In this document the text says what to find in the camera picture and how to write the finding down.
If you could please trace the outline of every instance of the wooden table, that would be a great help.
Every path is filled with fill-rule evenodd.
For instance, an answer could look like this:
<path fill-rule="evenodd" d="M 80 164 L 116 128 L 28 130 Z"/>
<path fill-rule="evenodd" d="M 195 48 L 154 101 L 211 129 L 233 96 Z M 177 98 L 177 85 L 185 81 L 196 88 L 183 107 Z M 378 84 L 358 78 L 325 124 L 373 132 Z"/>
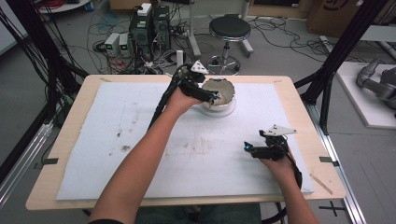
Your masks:
<path fill-rule="evenodd" d="M 294 135 L 303 155 L 307 170 L 313 180 L 315 192 L 305 195 L 307 200 L 341 199 L 346 191 L 331 162 L 321 162 L 319 157 L 328 157 L 317 131 L 309 118 L 297 90 L 289 77 L 268 76 L 235 76 L 227 77 L 232 83 L 273 83 L 289 120 L 290 127 L 301 130 Z M 57 201 L 56 194 L 61 186 L 64 170 L 78 140 L 79 131 L 87 117 L 97 90 L 103 82 L 166 82 L 168 76 L 88 76 L 70 113 L 62 127 L 58 138 L 49 154 L 49 158 L 59 158 L 57 164 L 45 165 L 27 200 L 29 210 L 92 208 L 91 201 Z M 251 196 L 219 196 L 199 198 L 167 198 L 145 199 L 142 205 L 176 205 L 176 204 L 208 204 L 208 203 L 251 203 L 279 202 L 282 195 L 251 195 Z"/>

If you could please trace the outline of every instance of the forearm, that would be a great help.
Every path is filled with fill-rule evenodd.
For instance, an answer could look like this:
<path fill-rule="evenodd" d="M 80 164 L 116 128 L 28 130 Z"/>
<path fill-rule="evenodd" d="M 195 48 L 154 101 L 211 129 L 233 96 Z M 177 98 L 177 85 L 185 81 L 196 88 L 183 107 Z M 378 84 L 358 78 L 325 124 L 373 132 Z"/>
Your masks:
<path fill-rule="evenodd" d="M 294 179 L 283 179 L 278 182 L 285 197 L 288 222 L 290 224 L 318 223 L 316 216 L 298 188 L 296 181 Z"/>
<path fill-rule="evenodd" d="M 106 217 L 121 217 L 118 220 L 122 222 L 134 220 L 177 119 L 178 116 L 172 112 L 163 111 L 111 177 L 91 220 Z M 122 212 L 122 209 L 128 209 L 129 213 Z"/>

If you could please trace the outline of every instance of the laboratory floor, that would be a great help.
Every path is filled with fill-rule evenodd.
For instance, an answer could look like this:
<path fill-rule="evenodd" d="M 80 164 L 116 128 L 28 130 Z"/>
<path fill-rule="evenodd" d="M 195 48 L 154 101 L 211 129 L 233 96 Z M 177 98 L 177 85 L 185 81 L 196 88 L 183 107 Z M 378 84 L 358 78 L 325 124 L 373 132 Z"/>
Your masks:
<path fill-rule="evenodd" d="M 109 24 L 117 24 L 111 26 L 113 32 L 127 30 L 129 15 L 115 13 L 107 4 L 103 4 L 94 12 L 78 8 L 56 14 L 55 18 L 75 60 L 90 74 L 106 74 L 106 58 L 87 51 L 87 48 L 92 50 L 94 42 L 106 40 Z M 203 63 L 211 56 L 221 54 L 224 44 L 208 34 L 207 25 L 210 20 L 209 16 L 195 19 L 195 27 L 199 28 L 196 38 Z M 248 39 L 254 53 L 248 58 L 238 44 L 231 44 L 230 55 L 242 63 L 240 76 L 288 76 L 297 81 L 316 72 L 326 59 L 323 48 L 314 43 L 318 42 L 318 35 L 306 31 L 304 20 L 263 19 L 250 24 L 261 28 L 260 31 L 253 29 Z M 336 38 L 329 39 L 334 44 L 337 41 Z M 191 55 L 187 41 L 178 41 Z M 173 47 L 180 49 L 175 42 Z M 347 60 L 370 62 L 376 55 L 380 55 L 385 63 L 395 64 L 375 42 L 367 41 L 361 41 Z M 163 71 L 173 74 L 175 69 L 173 66 L 164 68 Z M 45 86 L 19 47 L 0 56 L 0 74 L 0 162 L 3 162 L 45 104 Z M 302 87 L 298 91 L 304 92 L 305 89 Z M 328 131 L 365 222 L 396 223 L 396 179 L 393 172 L 396 168 L 396 131 L 367 128 L 337 77 L 332 84 Z M 26 200 L 40 173 L 36 165 L 58 132 L 59 128 L 54 128 L 48 141 L 1 207 L 1 223 L 87 222 L 88 217 L 80 209 L 28 211 L 25 208 Z M 309 203 L 320 223 L 352 223 L 341 200 Z M 275 212 L 273 203 L 262 203 L 262 217 L 269 217 Z"/>

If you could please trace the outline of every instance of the white robotic part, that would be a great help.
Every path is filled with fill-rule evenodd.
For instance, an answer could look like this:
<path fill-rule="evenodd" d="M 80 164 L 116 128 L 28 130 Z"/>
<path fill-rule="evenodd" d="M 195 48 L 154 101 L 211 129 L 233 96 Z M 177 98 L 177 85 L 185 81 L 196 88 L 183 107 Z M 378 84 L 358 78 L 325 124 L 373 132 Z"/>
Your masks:
<path fill-rule="evenodd" d="M 196 72 L 196 73 L 202 73 L 204 75 L 209 74 L 209 72 L 206 70 L 206 68 L 204 68 L 204 66 L 201 64 L 201 62 L 199 60 L 197 60 L 191 68 L 192 72 Z"/>
<path fill-rule="evenodd" d="M 183 50 L 178 49 L 176 51 L 177 67 L 183 64 Z"/>
<path fill-rule="evenodd" d="M 285 128 L 285 127 L 274 124 L 274 126 L 272 128 L 270 128 L 268 131 L 263 131 L 263 132 L 265 135 L 269 135 L 269 136 L 281 136 L 281 135 L 289 134 L 289 133 L 297 133 L 297 130 Z"/>

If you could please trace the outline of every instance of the human arm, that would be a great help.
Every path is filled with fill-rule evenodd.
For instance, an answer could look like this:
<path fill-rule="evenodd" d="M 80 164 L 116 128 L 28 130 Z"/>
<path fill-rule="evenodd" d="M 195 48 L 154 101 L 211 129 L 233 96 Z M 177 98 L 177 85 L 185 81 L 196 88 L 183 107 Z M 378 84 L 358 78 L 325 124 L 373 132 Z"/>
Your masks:
<path fill-rule="evenodd" d="M 125 157 L 99 197 L 90 221 L 102 218 L 134 223 L 134 218 L 160 163 L 177 119 L 199 101 L 179 88 L 148 132 Z"/>
<path fill-rule="evenodd" d="M 282 190 L 288 211 L 288 223 L 319 223 L 297 185 L 294 171 L 288 158 L 284 157 L 278 161 L 261 159 L 261 162 L 268 167 Z"/>

